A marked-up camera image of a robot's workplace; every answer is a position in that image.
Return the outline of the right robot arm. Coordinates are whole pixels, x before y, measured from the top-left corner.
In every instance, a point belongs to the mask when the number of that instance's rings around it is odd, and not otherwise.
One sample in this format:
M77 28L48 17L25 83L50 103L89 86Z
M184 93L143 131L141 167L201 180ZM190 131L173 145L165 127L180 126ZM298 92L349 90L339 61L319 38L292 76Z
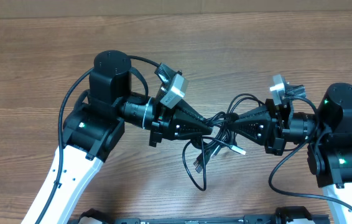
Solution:
M352 85L330 85L319 106L307 99L302 85L281 82L273 97L251 111L233 113L230 130L276 156L296 144L294 155L307 147L307 162L328 201L335 223L352 223Z

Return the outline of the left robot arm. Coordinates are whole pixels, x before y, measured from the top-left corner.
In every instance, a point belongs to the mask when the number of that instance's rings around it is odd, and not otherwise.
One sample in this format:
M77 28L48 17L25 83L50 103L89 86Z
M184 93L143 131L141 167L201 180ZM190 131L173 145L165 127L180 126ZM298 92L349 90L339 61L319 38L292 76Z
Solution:
M66 223L128 123L148 130L151 146L164 139L196 140L211 134L203 116L183 99L188 82L180 71L156 63L160 88L151 97L131 90L133 78L144 81L133 60L134 56L117 50L95 57L84 74L88 89L69 115L58 116L58 147L24 223Z

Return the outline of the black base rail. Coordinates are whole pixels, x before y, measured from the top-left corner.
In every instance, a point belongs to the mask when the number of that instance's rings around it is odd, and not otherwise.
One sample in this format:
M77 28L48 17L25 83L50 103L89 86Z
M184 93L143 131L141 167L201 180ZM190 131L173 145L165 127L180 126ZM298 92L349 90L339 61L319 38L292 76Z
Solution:
M67 224L330 224L328 215L310 213L304 206L278 207L273 214L217 218L111 218L93 208Z

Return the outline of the cardboard back wall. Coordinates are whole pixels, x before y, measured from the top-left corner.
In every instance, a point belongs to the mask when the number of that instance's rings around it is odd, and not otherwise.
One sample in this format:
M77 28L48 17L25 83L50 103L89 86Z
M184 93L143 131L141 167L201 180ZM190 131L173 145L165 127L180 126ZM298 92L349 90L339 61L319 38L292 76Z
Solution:
M352 0L0 0L0 19L284 11L352 11Z

